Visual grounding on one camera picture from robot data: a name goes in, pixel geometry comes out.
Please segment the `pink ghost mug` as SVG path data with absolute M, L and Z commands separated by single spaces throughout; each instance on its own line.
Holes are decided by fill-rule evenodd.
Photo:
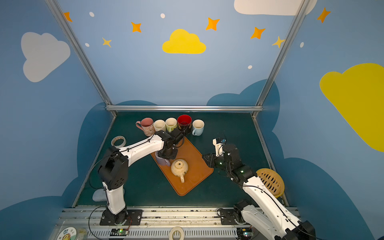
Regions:
M 154 121 L 151 118 L 144 118 L 136 122 L 136 127 L 144 132 L 147 137 L 155 134 Z

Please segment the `cream white mug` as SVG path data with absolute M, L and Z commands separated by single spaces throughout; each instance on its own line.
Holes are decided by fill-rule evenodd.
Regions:
M 156 120 L 154 123 L 153 123 L 153 126 L 154 126 L 154 129 L 156 132 L 158 131 L 166 131 L 167 128 L 166 128 L 166 122 L 164 120 Z

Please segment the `lavender mug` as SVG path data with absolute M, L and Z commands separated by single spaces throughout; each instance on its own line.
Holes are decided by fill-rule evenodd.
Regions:
M 165 158 L 160 157 L 158 151 L 155 152 L 155 157 L 156 157 L 156 162 L 157 162 L 160 166 L 168 166 L 168 167 L 171 166 L 170 161 L 169 161 L 168 159 L 165 159 Z

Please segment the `light blue mug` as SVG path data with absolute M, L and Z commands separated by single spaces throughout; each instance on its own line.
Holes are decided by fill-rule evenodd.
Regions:
M 201 136 L 204 132 L 205 123 L 202 120 L 194 120 L 192 123 L 192 135 Z

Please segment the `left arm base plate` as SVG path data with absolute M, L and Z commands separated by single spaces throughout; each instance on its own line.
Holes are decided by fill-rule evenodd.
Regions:
M 114 215 L 108 208 L 102 213 L 101 226 L 139 226 L 143 210 L 123 209 Z

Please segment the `orange plastic tray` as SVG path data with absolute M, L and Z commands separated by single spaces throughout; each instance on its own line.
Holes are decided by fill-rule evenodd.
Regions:
M 184 144 L 178 148 L 177 158 L 175 159 L 185 160 L 188 164 L 189 169 L 184 176 L 184 183 L 181 182 L 180 177 L 177 177 L 172 173 L 171 167 L 160 165 L 156 160 L 155 153 L 151 154 L 158 167 L 179 196 L 185 196 L 214 171 L 213 168 L 207 166 L 202 158 L 202 154 L 197 148 L 187 138 L 184 138 L 184 140 Z

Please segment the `light green mug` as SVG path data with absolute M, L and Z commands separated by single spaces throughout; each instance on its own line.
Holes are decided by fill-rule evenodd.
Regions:
M 166 130 L 169 133 L 178 127 L 178 121 L 175 118 L 168 118 L 166 119 L 165 123 L 166 123 Z

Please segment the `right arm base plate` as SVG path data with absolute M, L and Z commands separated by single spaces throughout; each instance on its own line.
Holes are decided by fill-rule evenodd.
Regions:
M 245 225 L 241 212 L 234 209 L 218 209 L 217 214 L 222 225 Z

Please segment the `black skull mug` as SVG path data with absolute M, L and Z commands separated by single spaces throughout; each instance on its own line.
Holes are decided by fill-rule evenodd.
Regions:
M 177 118 L 178 123 L 178 129 L 184 133 L 185 135 L 188 135 L 191 132 L 192 127 L 192 118 L 189 115 L 180 115 Z

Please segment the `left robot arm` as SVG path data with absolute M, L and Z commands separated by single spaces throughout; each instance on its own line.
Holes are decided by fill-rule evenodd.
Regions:
M 139 225 L 140 219 L 135 219 L 129 213 L 124 189 L 130 168 L 139 160 L 151 154 L 157 154 L 160 159 L 171 161 L 176 159 L 179 143 L 186 134 L 180 130 L 155 132 L 142 141 L 125 147 L 111 146 L 98 168 L 103 190 L 107 198 L 106 209 L 102 213 L 100 225 L 127 226 Z

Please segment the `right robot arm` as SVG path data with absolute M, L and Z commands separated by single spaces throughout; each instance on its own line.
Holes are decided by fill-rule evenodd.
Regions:
M 302 222 L 288 211 L 267 189 L 262 179 L 251 167 L 243 164 L 238 148 L 233 145 L 215 147 L 214 154 L 202 158 L 210 168 L 223 170 L 261 208 L 260 211 L 247 201 L 234 206 L 239 219 L 255 227 L 268 240 L 315 240 L 315 228 L 308 221 Z

